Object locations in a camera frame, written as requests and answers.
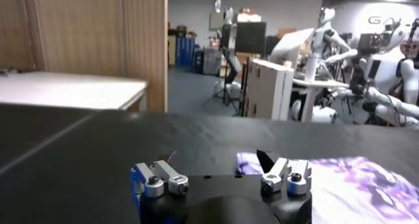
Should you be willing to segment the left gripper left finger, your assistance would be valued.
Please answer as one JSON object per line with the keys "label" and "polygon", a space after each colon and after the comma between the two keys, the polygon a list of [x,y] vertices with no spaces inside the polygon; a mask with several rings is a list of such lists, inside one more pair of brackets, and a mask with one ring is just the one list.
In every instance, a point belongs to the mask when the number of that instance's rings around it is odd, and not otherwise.
{"label": "left gripper left finger", "polygon": [[149,198],[158,198],[165,193],[184,196],[189,191],[187,176],[175,171],[165,160],[158,160],[152,165],[137,163],[131,168],[131,190],[137,197],[144,194]]}

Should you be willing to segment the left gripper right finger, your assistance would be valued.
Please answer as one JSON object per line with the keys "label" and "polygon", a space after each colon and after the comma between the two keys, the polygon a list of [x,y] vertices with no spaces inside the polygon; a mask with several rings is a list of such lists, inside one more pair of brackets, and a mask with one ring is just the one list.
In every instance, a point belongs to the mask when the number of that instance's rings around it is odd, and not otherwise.
{"label": "left gripper right finger", "polygon": [[262,195],[281,192],[283,187],[289,195],[305,195],[311,191],[312,166],[308,160],[290,160],[261,150],[257,150],[257,158],[263,169]]}

